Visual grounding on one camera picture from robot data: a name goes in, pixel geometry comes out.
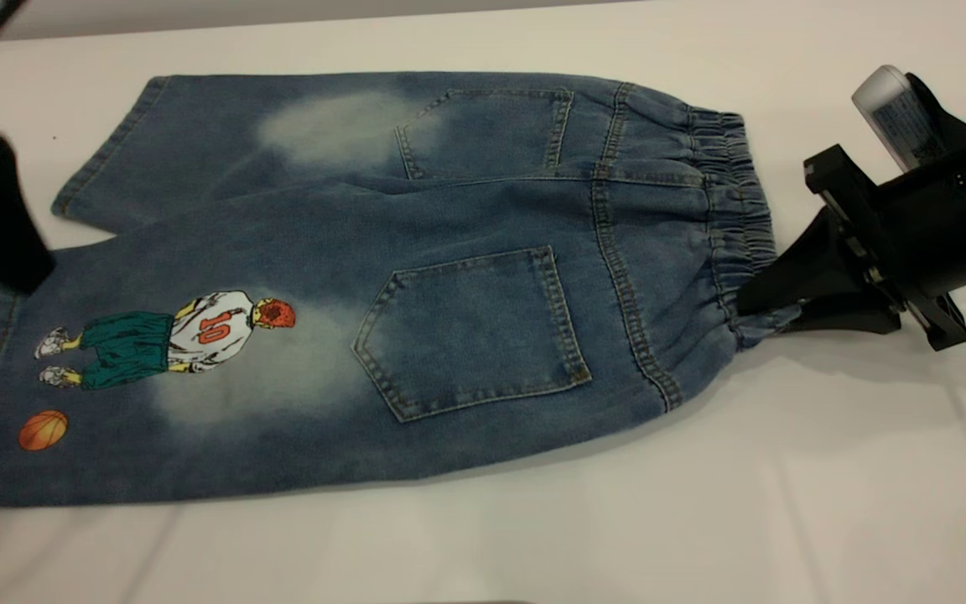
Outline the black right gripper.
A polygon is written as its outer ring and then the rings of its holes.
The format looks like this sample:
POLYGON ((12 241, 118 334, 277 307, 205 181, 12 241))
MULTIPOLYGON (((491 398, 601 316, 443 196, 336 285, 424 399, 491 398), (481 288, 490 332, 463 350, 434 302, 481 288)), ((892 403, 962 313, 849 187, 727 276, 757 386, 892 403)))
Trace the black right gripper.
POLYGON ((740 287, 740 314, 801 305, 786 334, 890 334, 907 312, 935 351, 965 343, 952 294, 966 286, 966 152, 881 185, 839 146, 806 161, 804 171, 825 207, 740 287))

